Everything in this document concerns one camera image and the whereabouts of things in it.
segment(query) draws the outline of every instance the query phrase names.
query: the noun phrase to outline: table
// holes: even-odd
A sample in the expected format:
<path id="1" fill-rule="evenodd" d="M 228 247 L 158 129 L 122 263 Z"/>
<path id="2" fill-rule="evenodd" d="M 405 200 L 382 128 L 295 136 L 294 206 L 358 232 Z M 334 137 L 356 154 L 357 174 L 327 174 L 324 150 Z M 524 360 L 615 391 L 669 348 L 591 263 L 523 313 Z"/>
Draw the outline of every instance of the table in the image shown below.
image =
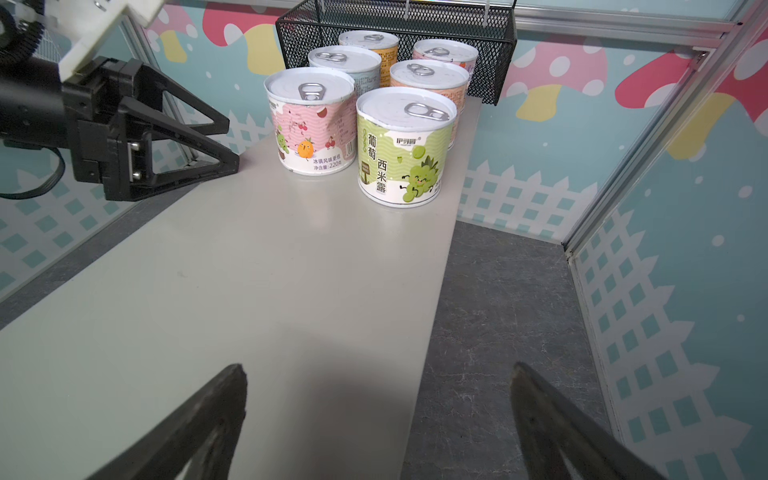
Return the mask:
<path id="1" fill-rule="evenodd" d="M 397 478 L 480 107 L 430 204 L 267 137 L 0 331 L 0 478 L 85 478 L 234 362 L 230 478 Z"/>

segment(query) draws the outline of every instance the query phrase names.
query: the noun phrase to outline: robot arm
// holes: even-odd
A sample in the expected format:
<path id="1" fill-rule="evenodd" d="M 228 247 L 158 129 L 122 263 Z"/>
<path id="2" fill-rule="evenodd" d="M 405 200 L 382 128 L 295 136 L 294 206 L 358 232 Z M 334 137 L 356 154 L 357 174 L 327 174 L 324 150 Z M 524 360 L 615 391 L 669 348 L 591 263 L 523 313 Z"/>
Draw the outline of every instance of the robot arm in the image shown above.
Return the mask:
<path id="1" fill-rule="evenodd" d="M 17 31 L 0 42 L 0 137 L 6 146 L 69 148 L 75 180 L 103 184 L 108 200 L 141 200 L 237 172 L 239 157 L 207 137 L 226 134 L 227 117 L 141 61 L 91 60 L 122 15 L 149 25 L 161 1 L 50 0 L 43 10 L 36 2 L 42 0 L 16 3 L 18 26 L 5 31 Z M 58 65 L 30 58 L 42 35 L 42 27 L 35 29 L 42 23 L 55 25 L 55 31 L 72 40 L 72 49 Z M 165 91 L 212 121 L 185 125 L 163 114 Z M 198 161 L 192 167 L 155 173 L 151 142 L 166 139 L 217 162 Z"/>

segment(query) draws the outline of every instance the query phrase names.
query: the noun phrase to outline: can rim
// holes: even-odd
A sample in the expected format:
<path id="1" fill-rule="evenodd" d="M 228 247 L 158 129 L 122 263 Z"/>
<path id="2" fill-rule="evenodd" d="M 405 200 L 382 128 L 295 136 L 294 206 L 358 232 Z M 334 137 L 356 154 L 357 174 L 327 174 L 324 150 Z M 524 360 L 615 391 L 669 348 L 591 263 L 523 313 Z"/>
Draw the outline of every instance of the can rim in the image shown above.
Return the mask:
<path id="1" fill-rule="evenodd" d="M 424 128 L 423 126 L 410 127 L 408 125 L 387 124 L 381 120 L 376 119 L 371 114 L 368 114 L 361 109 L 361 107 L 364 106 L 363 104 L 365 104 L 367 101 L 371 101 L 371 99 L 377 96 L 395 94 L 399 92 L 407 93 L 407 94 L 416 93 L 423 97 L 427 97 L 430 100 L 434 100 L 438 102 L 441 106 L 444 107 L 444 109 L 448 111 L 447 113 L 449 113 L 450 118 L 448 120 L 435 121 L 434 128 Z M 453 101 L 450 98 L 437 94 L 434 91 L 429 91 L 424 88 L 414 88 L 414 87 L 384 87 L 384 88 L 377 88 L 371 91 L 367 91 L 366 93 L 360 95 L 360 97 L 357 99 L 357 103 L 355 107 L 357 110 L 357 114 L 365 118 L 367 121 L 370 121 L 376 125 L 379 125 L 380 127 L 384 127 L 387 130 L 403 131 L 403 132 L 440 130 L 441 128 L 452 125 L 453 122 L 456 121 L 456 115 L 458 113 L 458 110 L 456 109 L 456 104 L 453 103 Z"/>
<path id="2" fill-rule="evenodd" d="M 432 66 L 434 68 L 447 68 L 448 70 L 453 70 L 456 73 L 460 74 L 462 76 L 461 81 L 454 81 L 450 83 L 445 84 L 430 84 L 426 81 L 424 82 L 418 82 L 418 81 L 411 81 L 409 78 L 408 81 L 404 81 L 402 79 L 402 76 L 398 74 L 397 70 L 394 70 L 394 68 L 397 65 L 405 64 L 405 63 L 419 63 L 426 66 Z M 391 67 L 389 67 L 389 77 L 394 78 L 395 80 L 399 81 L 400 83 L 407 84 L 409 87 L 416 87 L 416 88 L 424 88 L 427 90 L 448 90 L 450 88 L 458 88 L 463 85 L 466 85 L 469 83 L 469 72 L 466 71 L 464 68 L 459 67 L 458 65 L 454 65 L 453 63 L 449 63 L 447 61 L 440 61 L 440 60 L 403 60 L 395 63 Z"/>
<path id="3" fill-rule="evenodd" d="M 311 73 L 317 73 L 318 71 L 321 71 L 324 74 L 330 74 L 332 76 L 338 77 L 342 80 L 344 80 L 349 85 L 349 92 L 342 95 L 341 97 L 336 98 L 323 98 L 320 100 L 303 100 L 299 98 L 288 98 L 283 97 L 281 95 L 275 94 L 270 90 L 270 85 L 277 80 L 280 77 L 283 77 L 285 75 L 292 75 L 292 74 L 311 74 Z M 352 97 L 355 94 L 355 80 L 350 77 L 348 74 L 344 73 L 343 71 L 336 70 L 335 68 L 323 68 L 323 67 L 298 67 L 298 68 L 288 68 L 286 70 L 281 70 L 276 73 L 271 74 L 269 77 L 264 79 L 264 90 L 266 90 L 266 93 L 274 98 L 275 100 L 282 101 L 287 104 L 293 104 L 293 105 L 328 105 L 328 104 L 334 104 L 339 101 L 345 101 L 348 98 Z"/>
<path id="4" fill-rule="evenodd" d="M 414 51 L 417 51 L 417 52 L 418 52 L 418 53 L 420 53 L 421 55 L 424 55 L 424 56 L 426 56 L 427 58 L 430 58 L 430 59 L 432 59 L 432 60 L 438 60 L 438 61 L 440 61 L 440 60 L 439 60 L 439 58 L 431 57 L 431 56 L 429 56 L 429 54 L 426 54 L 426 53 L 425 53 L 425 50 L 423 50 L 423 49 L 421 49 L 421 50 L 420 50 L 420 49 L 419 49 L 419 44 L 422 44 L 422 45 L 424 45 L 424 42 L 426 42 L 426 41 L 438 41 L 438 42 L 441 42 L 441 41 L 442 41 L 442 42 L 445 42 L 445 43 L 447 43 L 448 45 L 455 45 L 455 46 L 456 46 L 456 47 L 458 47 L 458 48 L 467 48 L 467 47 L 469 47 L 469 48 L 471 49 L 470 51 L 471 51 L 472 53 L 471 53 L 470 55 L 468 55 L 466 58 L 454 58 L 454 59 L 453 59 L 453 61 L 472 61 L 472 60 L 477 60 L 477 58 L 478 58 L 478 55 L 479 55 L 479 53 L 480 53 L 480 52 L 478 51 L 478 49 L 477 49 L 477 48 L 475 48 L 475 47 L 471 46 L 471 45 L 470 45 L 470 44 L 468 44 L 468 43 L 464 43 L 463 41 L 448 40 L 447 38 L 425 38 L 424 40 L 419 40 L 419 41 L 417 41 L 417 42 L 416 42 L 416 43 L 413 45 L 413 50 L 414 50 Z"/>
<path id="5" fill-rule="evenodd" d="M 384 50 L 386 48 L 392 48 L 397 45 L 400 45 L 400 37 L 397 35 L 388 33 L 387 31 L 378 31 L 378 30 L 348 30 L 343 32 L 341 35 L 339 35 L 339 44 L 349 47 L 358 47 L 359 45 L 346 45 L 342 43 L 342 37 L 344 35 L 349 35 L 350 33 L 354 34 L 361 34 L 362 36 L 365 35 L 384 35 L 384 39 L 388 38 L 392 43 L 387 43 L 384 45 L 380 45 L 378 48 L 369 48 L 369 50 Z"/>
<path id="6" fill-rule="evenodd" d="M 349 50 L 354 51 L 355 53 L 359 53 L 361 55 L 366 55 L 366 56 L 370 57 L 372 60 L 374 60 L 376 62 L 376 66 L 371 67 L 371 68 L 330 67 L 330 66 L 319 65 L 317 61 L 313 60 L 313 54 L 323 53 L 324 51 L 344 52 L 344 51 L 349 51 Z M 327 47 L 315 48 L 314 50 L 310 51 L 306 55 L 306 58 L 307 58 L 307 60 L 310 61 L 310 65 L 312 65 L 313 67 L 332 68 L 333 70 L 343 71 L 345 73 L 365 73 L 367 71 L 375 71 L 377 69 L 380 69 L 381 65 L 382 65 L 381 55 L 377 54 L 374 51 L 370 51 L 368 48 L 357 47 L 355 45 L 329 45 Z"/>

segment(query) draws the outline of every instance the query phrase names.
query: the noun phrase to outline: can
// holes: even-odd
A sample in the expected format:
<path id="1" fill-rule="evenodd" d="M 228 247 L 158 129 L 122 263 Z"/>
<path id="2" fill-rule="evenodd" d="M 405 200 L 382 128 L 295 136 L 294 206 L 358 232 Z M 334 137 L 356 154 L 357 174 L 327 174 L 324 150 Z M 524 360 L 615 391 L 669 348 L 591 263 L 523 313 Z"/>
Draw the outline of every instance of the can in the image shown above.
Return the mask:
<path id="1" fill-rule="evenodd" d="M 357 100 L 358 185 L 373 201 L 416 207 L 440 192 L 456 105 L 429 90 L 390 87 Z"/>
<path id="2" fill-rule="evenodd" d="M 312 67 L 333 68 L 352 77 L 358 97 L 381 85 L 382 58 L 367 48 L 331 45 L 315 48 L 307 58 Z"/>
<path id="3" fill-rule="evenodd" d="M 453 147 L 458 130 L 458 119 L 464 110 L 464 103 L 469 85 L 469 72 L 458 65 L 437 60 L 405 60 L 399 61 L 389 69 L 393 87 L 414 87 L 434 91 L 449 98 L 458 111 L 453 122 L 451 143 Z"/>
<path id="4" fill-rule="evenodd" d="M 280 161 L 302 175 L 327 175 L 357 157 L 355 81 L 330 68 L 291 68 L 264 81 Z"/>
<path id="5" fill-rule="evenodd" d="M 389 67 L 397 62 L 400 39 L 391 33 L 373 30 L 351 30 L 339 35 L 339 45 L 368 48 L 382 58 L 381 86 L 389 86 Z"/>
<path id="6" fill-rule="evenodd" d="M 469 72 L 469 82 L 472 83 L 472 72 L 478 60 L 478 49 L 456 40 L 444 38 L 427 38 L 413 45 L 414 60 L 428 58 L 429 60 L 453 63 Z"/>

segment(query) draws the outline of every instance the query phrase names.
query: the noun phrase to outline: can lid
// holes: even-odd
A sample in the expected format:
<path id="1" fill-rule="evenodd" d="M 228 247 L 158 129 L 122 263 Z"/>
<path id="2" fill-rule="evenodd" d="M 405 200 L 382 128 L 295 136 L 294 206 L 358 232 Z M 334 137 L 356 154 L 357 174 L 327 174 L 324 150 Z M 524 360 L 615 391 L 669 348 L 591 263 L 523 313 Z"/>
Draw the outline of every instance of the can lid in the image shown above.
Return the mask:
<path id="1" fill-rule="evenodd" d="M 440 61 L 472 61 L 477 60 L 478 49 L 455 40 L 444 38 L 427 38 L 413 45 L 413 50 L 427 58 Z"/>
<path id="2" fill-rule="evenodd" d="M 381 68 L 382 58 L 367 48 L 331 45 L 315 48 L 307 55 L 313 67 L 333 68 L 346 73 L 362 73 Z"/>
<path id="3" fill-rule="evenodd" d="M 361 95 L 357 113 L 389 130 L 432 131 L 453 123 L 456 105 L 433 91 L 386 87 Z"/>
<path id="4" fill-rule="evenodd" d="M 391 33 L 374 30 L 350 30 L 339 35 L 339 45 L 354 45 L 369 50 L 391 48 L 400 43 L 400 39 Z"/>
<path id="5" fill-rule="evenodd" d="M 355 81 L 343 71 L 301 67 L 278 71 L 264 81 L 275 99 L 298 105 L 323 105 L 343 101 L 355 91 Z"/>
<path id="6" fill-rule="evenodd" d="M 437 60 L 399 61 L 390 67 L 389 75 L 409 87 L 434 90 L 461 87 L 469 81 L 464 68 Z"/>

